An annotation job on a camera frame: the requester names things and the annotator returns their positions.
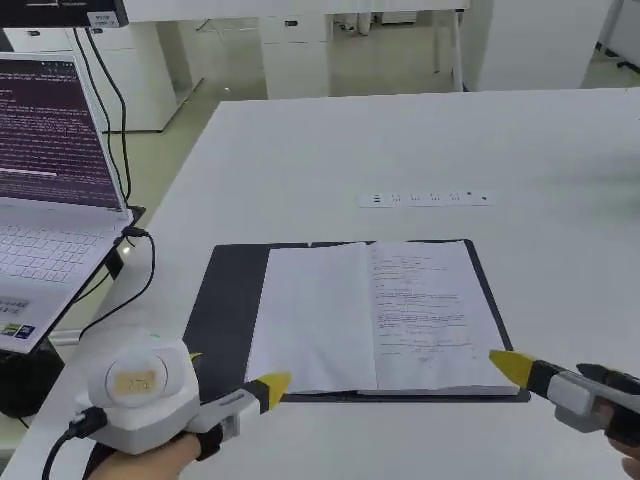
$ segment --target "white table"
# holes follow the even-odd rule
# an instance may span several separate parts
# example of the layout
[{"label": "white table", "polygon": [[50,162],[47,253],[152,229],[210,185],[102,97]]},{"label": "white table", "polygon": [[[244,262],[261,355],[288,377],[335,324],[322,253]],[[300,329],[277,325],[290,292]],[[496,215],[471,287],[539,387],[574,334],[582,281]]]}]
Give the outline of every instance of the white table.
[{"label": "white table", "polygon": [[[126,326],[182,335],[215,244],[470,238],[517,348],[569,367],[601,362],[637,374],[639,104],[640,89],[222,104],[149,226],[159,254],[151,289],[85,337],[3,480],[39,478],[97,349],[113,348]],[[356,205],[367,192],[452,189],[492,192],[494,205]],[[149,248],[140,242],[101,311],[129,298],[148,273]],[[80,478],[90,448],[67,444],[51,478]],[[255,480],[265,472],[307,480],[625,478],[601,435],[561,425],[539,398],[283,404],[182,478]]]},{"label": "white table", "polygon": [[[234,17],[283,17],[284,20],[295,15],[310,14],[448,11],[454,89],[460,92],[463,89],[461,40],[456,10],[468,9],[470,0],[125,0],[124,3],[132,23]],[[437,28],[434,31],[434,64],[437,71],[440,63]],[[265,66],[267,84],[281,81],[281,75],[272,79],[268,74],[280,68],[280,62],[277,65],[274,62],[270,67]]]}]

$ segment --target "floor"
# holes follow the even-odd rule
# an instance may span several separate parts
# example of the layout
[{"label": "floor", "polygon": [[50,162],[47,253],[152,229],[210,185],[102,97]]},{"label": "floor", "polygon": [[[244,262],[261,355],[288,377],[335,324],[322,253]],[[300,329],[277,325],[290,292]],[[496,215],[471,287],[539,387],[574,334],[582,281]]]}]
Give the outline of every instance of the floor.
[{"label": "floor", "polygon": [[[330,46],[332,88],[335,96],[421,92],[448,92],[452,89],[450,61],[443,50],[442,72],[432,71],[431,22],[421,16],[415,26],[374,27],[369,36],[350,37],[336,31]],[[443,32],[442,45],[447,32]],[[131,203],[147,207],[146,225],[180,170],[189,151],[217,105],[222,101],[266,98],[260,40],[255,20],[208,22],[199,38],[208,52],[207,78],[193,93],[164,133],[128,135],[133,177]],[[615,60],[596,52],[584,88],[640,86],[640,75],[618,69]],[[117,162],[122,167],[121,147],[116,142]],[[101,272],[96,278],[102,278]],[[60,329],[86,325],[111,281],[74,306]],[[60,349],[63,358],[72,347]],[[0,464],[2,457],[20,442],[24,427],[0,417]]]}]

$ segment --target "usb cable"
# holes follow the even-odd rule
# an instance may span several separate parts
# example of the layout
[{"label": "usb cable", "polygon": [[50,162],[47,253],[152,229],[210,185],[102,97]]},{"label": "usb cable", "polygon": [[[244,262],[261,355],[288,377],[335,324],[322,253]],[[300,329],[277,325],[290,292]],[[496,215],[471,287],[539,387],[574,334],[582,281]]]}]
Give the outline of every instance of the usb cable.
[{"label": "usb cable", "polygon": [[147,283],[145,284],[145,286],[142,287],[142,289],[138,293],[136,293],[133,297],[131,297],[129,300],[127,300],[126,302],[118,305],[117,307],[113,308],[112,310],[110,310],[107,313],[105,313],[104,315],[102,315],[97,320],[94,320],[89,325],[87,325],[82,330],[82,332],[80,332],[80,339],[82,339],[83,335],[85,333],[87,333],[87,330],[89,330],[90,328],[95,327],[99,323],[102,323],[104,320],[109,318],[114,313],[119,312],[124,307],[126,307],[130,303],[132,303],[132,302],[136,301],[138,298],[140,298],[144,294],[144,292],[146,292],[149,289],[149,286],[151,285],[151,282],[153,282],[153,277],[156,274],[156,242],[153,240],[153,237],[151,236],[151,234],[149,232],[147,232],[146,230],[143,230],[142,228],[126,227],[122,231],[122,236],[123,237],[133,237],[133,238],[146,237],[146,238],[149,239],[149,243],[151,243],[151,273],[149,274],[149,279],[147,280]]}]

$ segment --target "laptop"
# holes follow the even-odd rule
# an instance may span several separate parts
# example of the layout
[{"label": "laptop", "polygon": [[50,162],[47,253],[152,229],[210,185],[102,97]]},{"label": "laptop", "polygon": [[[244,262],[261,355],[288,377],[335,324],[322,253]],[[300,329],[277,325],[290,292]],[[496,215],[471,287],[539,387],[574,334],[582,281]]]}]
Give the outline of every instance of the laptop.
[{"label": "laptop", "polygon": [[72,55],[0,53],[0,350],[36,348],[133,223],[87,98]]}]

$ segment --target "black cable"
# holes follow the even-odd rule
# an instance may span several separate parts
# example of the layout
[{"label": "black cable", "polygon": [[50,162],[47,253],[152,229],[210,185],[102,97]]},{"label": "black cable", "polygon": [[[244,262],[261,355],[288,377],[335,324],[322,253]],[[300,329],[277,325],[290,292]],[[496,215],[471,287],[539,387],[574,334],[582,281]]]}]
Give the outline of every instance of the black cable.
[{"label": "black cable", "polygon": [[73,29],[73,36],[76,40],[76,44],[78,45],[78,50],[80,50],[80,55],[82,55],[82,60],[84,61],[84,67],[87,70],[87,76],[89,77],[89,83],[91,84],[91,88],[93,89],[93,93],[98,99],[98,103],[100,104],[100,109],[104,114],[104,117],[107,121],[107,151],[109,153],[109,160],[113,164],[113,168],[116,171],[116,175],[118,176],[118,186],[120,187],[120,193],[124,197],[124,189],[122,188],[122,177],[120,176],[120,171],[118,170],[118,166],[116,165],[115,159],[113,158],[113,149],[111,147],[111,119],[109,118],[109,113],[107,112],[107,108],[104,106],[104,102],[102,101],[102,97],[100,96],[100,92],[98,91],[98,87],[96,86],[96,82],[93,78],[93,73],[91,73],[91,65],[89,65],[89,59],[87,58],[87,54],[84,51],[84,47],[82,46],[82,42],[80,42],[80,37],[78,36],[78,29]]},{"label": "black cable", "polygon": [[58,452],[60,452],[60,449],[67,441],[72,438],[86,438],[106,425],[107,414],[103,409],[98,407],[87,408],[78,415],[78,417],[71,421],[69,423],[69,428],[60,435],[60,438],[56,440],[51,447],[51,450],[49,450],[49,455],[47,455],[47,460],[45,461],[42,469],[42,480],[49,480],[53,462],[55,461]]},{"label": "black cable", "polygon": [[149,243],[151,243],[151,273],[149,274],[149,279],[147,280],[147,283],[145,284],[145,286],[142,287],[142,289],[138,293],[136,293],[133,297],[131,297],[129,300],[127,300],[126,302],[118,305],[117,307],[113,308],[112,310],[110,310],[107,313],[105,313],[104,315],[102,315],[97,320],[94,320],[89,325],[87,325],[82,330],[82,332],[80,332],[80,338],[82,338],[83,335],[85,333],[87,333],[87,330],[89,330],[90,328],[95,327],[99,323],[102,323],[104,320],[109,318],[114,313],[119,312],[124,307],[126,307],[130,303],[132,303],[135,300],[137,300],[138,298],[140,298],[144,294],[144,292],[146,292],[149,289],[149,286],[151,285],[151,282],[153,282],[153,277],[156,274],[156,242],[153,240],[153,237],[151,236],[151,234],[149,234],[149,232],[147,232],[145,230],[142,230],[141,228],[138,228],[138,227],[127,227],[127,228],[125,228],[123,230],[122,233],[123,233],[123,235],[125,235],[125,237],[135,237],[135,238],[147,237],[149,239]]},{"label": "black cable", "polygon": [[113,88],[113,91],[118,96],[118,99],[120,100],[120,106],[122,107],[122,126],[121,126],[121,130],[120,130],[120,135],[121,135],[121,138],[122,138],[122,156],[124,158],[124,172],[125,172],[125,176],[126,176],[126,179],[127,179],[127,186],[128,186],[127,194],[124,196],[124,198],[125,198],[125,200],[128,201],[129,197],[131,196],[132,186],[131,186],[131,170],[129,169],[129,154],[128,154],[128,150],[127,150],[127,132],[126,132],[126,130],[127,130],[127,104],[124,101],[124,97],[122,96],[122,92],[120,92],[120,89],[118,89],[118,86],[116,85],[116,82],[113,80],[113,77],[111,76],[111,73],[109,73],[109,69],[105,65],[104,60],[102,59],[102,56],[100,55],[100,50],[98,50],[98,47],[96,46],[96,42],[94,42],[94,40],[93,40],[93,35],[91,34],[91,29],[85,28],[84,31],[87,34],[87,38],[89,39],[89,44],[91,45],[91,49],[93,50],[93,53],[95,54],[96,59],[98,60],[98,63],[100,64],[100,67],[102,67],[102,71],[104,72],[105,76],[107,77],[107,80],[109,81],[109,84],[111,85],[111,88]]},{"label": "black cable", "polygon": [[107,281],[107,278],[109,278],[110,276],[111,276],[111,275],[107,273],[104,277],[102,277],[102,280],[100,280],[100,281],[99,281],[95,286],[93,286],[93,287],[91,288],[91,290],[89,290],[89,291],[88,291],[88,292],[86,292],[86,293],[83,293],[81,296],[79,296],[78,298],[76,298],[76,299],[75,299],[75,301],[74,301],[73,303],[75,304],[75,303],[81,302],[82,300],[84,300],[85,298],[87,298],[89,295],[91,295],[93,292],[95,292],[98,288],[100,288],[100,287],[102,286],[102,284],[103,284],[104,282],[106,282],[106,281]]},{"label": "black cable", "polygon": [[42,480],[49,480],[51,476],[51,467],[53,467],[53,461],[56,459],[58,452],[62,448],[62,445],[65,444],[68,440],[71,440],[73,436],[67,430],[64,432],[56,443],[53,444],[51,450],[49,450],[49,455],[47,455],[47,460],[44,462],[44,468],[42,469]]}]

